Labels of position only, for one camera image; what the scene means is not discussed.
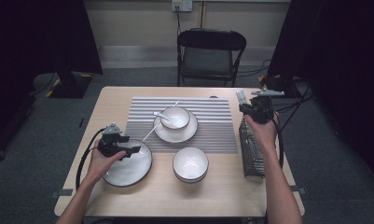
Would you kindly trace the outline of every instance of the white bowl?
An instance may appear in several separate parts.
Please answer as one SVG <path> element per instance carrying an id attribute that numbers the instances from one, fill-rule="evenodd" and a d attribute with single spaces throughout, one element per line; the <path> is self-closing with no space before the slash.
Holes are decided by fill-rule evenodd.
<path id="1" fill-rule="evenodd" d="M 187 183 L 196 183 L 202 180 L 209 167 L 206 154 L 198 148 L 186 147 L 179 150 L 173 158 L 175 175 Z"/>
<path id="2" fill-rule="evenodd" d="M 161 112 L 162 115 L 169 117 L 175 125 L 172 125 L 167 119 L 160 118 L 160 122 L 170 129 L 181 129 L 189 123 L 189 113 L 179 106 L 168 107 Z"/>

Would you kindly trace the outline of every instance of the gray carpet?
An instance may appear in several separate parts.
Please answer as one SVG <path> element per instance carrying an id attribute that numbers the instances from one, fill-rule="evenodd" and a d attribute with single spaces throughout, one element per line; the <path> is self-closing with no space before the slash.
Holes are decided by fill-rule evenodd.
<path id="1" fill-rule="evenodd" d="M 0 223 L 56 221 L 56 199 L 50 198 L 50 194 L 62 188 L 102 87 L 175 86 L 175 74 L 175 67 L 106 69 L 104 76 L 94 76 L 83 99 L 45 98 L 49 87 L 37 94 L 31 115 L 10 139 L 6 159 L 0 161 Z M 44 88 L 50 78 L 51 74 L 37 77 L 36 89 Z M 185 83 L 222 84 L 189 79 Z M 240 77 L 236 86 L 258 87 L 258 82 L 256 76 Z M 298 86 L 302 91 L 306 89 L 304 83 Z M 282 114 L 281 121 L 285 122 L 290 114 L 291 111 Z M 79 127 L 82 118 L 85 121 Z M 297 184 L 307 190 L 301 195 L 306 209 L 304 223 L 374 223 L 374 176 L 358 155 L 338 139 L 315 100 L 299 108 L 283 135 L 285 153 Z M 108 221 L 87 217 L 85 223 Z"/>

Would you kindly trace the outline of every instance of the wall outlet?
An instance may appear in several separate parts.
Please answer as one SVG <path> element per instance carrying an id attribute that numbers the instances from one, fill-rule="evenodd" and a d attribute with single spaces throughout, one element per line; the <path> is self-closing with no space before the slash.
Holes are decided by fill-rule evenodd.
<path id="1" fill-rule="evenodd" d="M 172 0 L 172 11 L 176 11 L 178 7 L 179 11 L 192 11 L 192 0 Z"/>

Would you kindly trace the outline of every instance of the black chair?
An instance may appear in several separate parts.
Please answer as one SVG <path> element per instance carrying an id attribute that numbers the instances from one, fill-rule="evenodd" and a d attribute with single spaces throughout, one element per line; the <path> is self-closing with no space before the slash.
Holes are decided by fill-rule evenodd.
<path id="1" fill-rule="evenodd" d="M 180 78 L 232 81 L 235 85 L 247 41 L 234 31 L 193 28 L 177 38 L 177 86 Z"/>

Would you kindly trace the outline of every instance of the forearm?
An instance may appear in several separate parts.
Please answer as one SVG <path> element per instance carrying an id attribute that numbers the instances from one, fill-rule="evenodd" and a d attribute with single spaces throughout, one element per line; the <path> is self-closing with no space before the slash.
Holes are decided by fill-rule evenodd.
<path id="1" fill-rule="evenodd" d="M 285 179 L 273 146 L 263 151 L 270 224 L 302 223 L 297 201 Z"/>
<path id="2" fill-rule="evenodd" d="M 85 177 L 82 180 L 76 195 L 74 195 L 73 199 L 67 205 L 56 223 L 81 223 L 94 185 L 95 181 L 92 178 Z"/>

